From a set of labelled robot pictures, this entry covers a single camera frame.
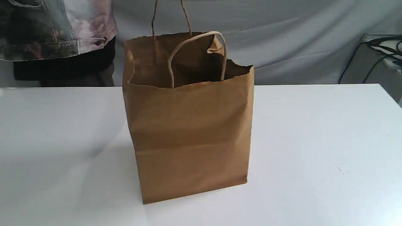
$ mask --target black cable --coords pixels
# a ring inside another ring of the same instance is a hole
[[[384,60],[385,58],[390,57],[390,56],[392,56],[392,55],[395,55],[395,53],[393,53],[393,54],[388,54],[388,55],[385,55],[385,56],[383,56],[382,58],[380,58],[380,59],[371,67],[370,71],[367,73],[366,77],[364,78],[362,84],[366,83],[366,81],[367,81],[367,79],[369,78],[370,74],[373,72],[373,70],[375,69],[375,67],[376,67],[382,60]]]
[[[387,54],[387,55],[385,55],[385,56],[383,56],[382,58],[380,58],[377,62],[375,62],[375,64],[372,66],[372,68],[370,69],[370,71],[369,71],[369,73],[367,73],[367,75],[366,75],[366,77],[364,78],[364,80],[363,80],[363,84],[364,83],[366,83],[366,81],[367,81],[367,79],[369,78],[369,76],[370,76],[370,74],[373,72],[373,70],[375,69],[375,67],[382,61],[382,60],[384,60],[385,58],[387,58],[387,57],[392,57],[392,56],[394,56],[394,55],[400,55],[400,56],[402,56],[402,53],[401,53],[401,51],[399,50],[399,45],[402,43],[402,41],[399,41],[398,42],[398,44],[396,44],[396,51],[395,50],[393,50],[393,51],[391,51],[391,52],[394,52],[394,53],[392,53],[392,54]]]
[[[356,47],[355,51],[354,51],[353,54],[352,54],[352,57],[350,58],[348,64],[347,64],[346,67],[345,67],[345,70],[343,70],[342,75],[341,75],[340,78],[339,78],[338,84],[341,83],[342,78],[343,78],[343,76],[345,75],[346,70],[348,70],[349,66],[351,65],[351,63],[352,63],[352,61],[353,61],[353,58],[355,58],[355,55],[356,55],[357,51],[358,51],[359,48],[360,48],[363,44],[365,44],[365,43],[367,43],[367,42],[362,42],[362,43],[360,43],[360,44]]]

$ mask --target paper bag handle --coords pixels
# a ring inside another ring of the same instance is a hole
[[[170,73],[170,79],[171,79],[172,88],[174,88],[174,75],[173,75],[173,70],[172,70],[172,60],[173,60],[173,57],[175,56],[175,54],[177,53],[177,51],[179,51],[179,49],[181,47],[183,47],[184,45],[186,45],[187,43],[190,43],[190,42],[192,42],[194,40],[197,40],[197,39],[202,38],[202,37],[210,36],[210,35],[219,35],[222,38],[222,41],[223,41],[224,61],[223,61],[223,64],[222,64],[221,81],[224,80],[225,71],[226,71],[226,60],[228,59],[228,53],[226,51],[226,41],[225,41],[224,36],[219,31],[210,31],[210,32],[207,32],[207,33],[203,33],[203,34],[194,36],[194,37],[192,37],[190,39],[184,40],[179,45],[177,45],[177,47],[173,50],[172,54],[170,55],[170,57],[168,59],[168,67],[169,67],[169,73]]]
[[[154,37],[154,40],[156,39],[155,38],[155,30],[154,30],[154,21],[155,21],[155,15],[156,15],[156,8],[158,7],[158,2],[159,2],[159,0],[155,0],[154,16],[152,17],[152,23],[151,23],[152,36]],[[189,20],[189,15],[187,14],[187,10],[184,7],[183,0],[180,0],[180,3],[181,3],[181,7],[183,8],[184,15],[186,15],[187,25],[189,26],[189,33],[190,33],[190,37],[191,37],[191,24],[190,24],[190,20]]]

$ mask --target white table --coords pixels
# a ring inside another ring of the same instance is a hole
[[[2,226],[401,226],[379,85],[257,86],[248,183],[143,205],[121,88],[0,90]]]

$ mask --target gray backdrop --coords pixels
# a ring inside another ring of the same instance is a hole
[[[114,0],[119,26],[115,81],[121,85],[123,42],[151,35],[153,0]],[[229,57],[256,66],[257,84],[335,83],[365,33],[402,33],[401,0],[185,0],[194,31],[221,31]],[[160,0],[157,34],[185,32],[180,0]],[[0,86],[16,83],[0,62]]]

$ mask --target table surface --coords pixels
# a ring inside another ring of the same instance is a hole
[[[402,109],[375,84],[256,86],[248,183],[143,205],[121,88],[0,89],[4,226],[401,226]]]

